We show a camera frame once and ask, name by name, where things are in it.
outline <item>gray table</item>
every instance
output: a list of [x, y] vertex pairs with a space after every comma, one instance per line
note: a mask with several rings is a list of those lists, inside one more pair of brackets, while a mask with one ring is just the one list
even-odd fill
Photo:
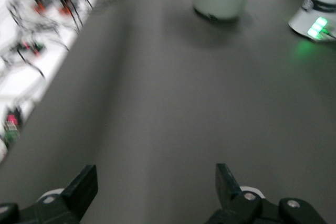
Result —
[[302, 0], [249, 0], [236, 23], [191, 0], [125, 0], [92, 15], [0, 170], [26, 207], [96, 164], [82, 223], [204, 223], [216, 163], [274, 203], [336, 219], [336, 45], [288, 26]]

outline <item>green light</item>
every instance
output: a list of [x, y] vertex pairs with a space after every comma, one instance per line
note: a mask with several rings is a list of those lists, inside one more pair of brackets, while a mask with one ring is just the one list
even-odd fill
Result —
[[322, 26], [322, 28], [328, 23], [328, 21], [325, 18], [319, 17], [315, 23], [319, 24]]
[[320, 32], [320, 31], [323, 29], [322, 26], [320, 26], [319, 24], [316, 24], [316, 23], [314, 23], [314, 24], [311, 26], [311, 28], [314, 29], [314, 30], [316, 30], [317, 32]]
[[309, 30], [308, 30], [308, 34], [311, 36], [311, 37], [313, 37], [313, 38], [317, 38], [317, 36], [318, 36], [318, 34], [319, 34], [319, 32], [318, 31], [316, 31], [316, 30], [314, 30], [314, 29], [312, 29], [312, 28], [310, 28]]

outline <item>gray tabletop surface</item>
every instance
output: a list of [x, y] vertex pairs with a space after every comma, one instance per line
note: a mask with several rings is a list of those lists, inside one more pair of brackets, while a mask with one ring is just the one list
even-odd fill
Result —
[[82, 223], [204, 223], [215, 164], [273, 203], [336, 219], [336, 44], [288, 26], [302, 0], [249, 0], [235, 23], [191, 0], [119, 0], [92, 14], [0, 168], [24, 208], [96, 164]]

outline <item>screw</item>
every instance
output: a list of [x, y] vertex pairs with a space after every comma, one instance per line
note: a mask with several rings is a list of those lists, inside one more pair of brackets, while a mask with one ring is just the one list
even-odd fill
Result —
[[292, 207], [292, 208], [299, 208], [300, 207], [300, 204], [295, 200], [287, 201], [287, 205]]
[[9, 207], [0, 207], [0, 214], [3, 214], [8, 209], [9, 209]]
[[54, 199], [55, 199], [54, 197], [49, 196], [48, 198], [46, 198], [45, 200], [43, 200], [43, 203], [44, 204], [49, 204], [49, 203], [53, 202]]
[[248, 199], [248, 200], [255, 200], [256, 199], [256, 196], [253, 195], [252, 193], [245, 193], [244, 197], [245, 197], [245, 199]]

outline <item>white pot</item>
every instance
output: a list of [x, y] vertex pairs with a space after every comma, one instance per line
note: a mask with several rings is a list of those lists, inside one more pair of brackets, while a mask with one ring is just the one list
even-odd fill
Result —
[[243, 12], [247, 0], [192, 0], [202, 15], [214, 20], [235, 19]]

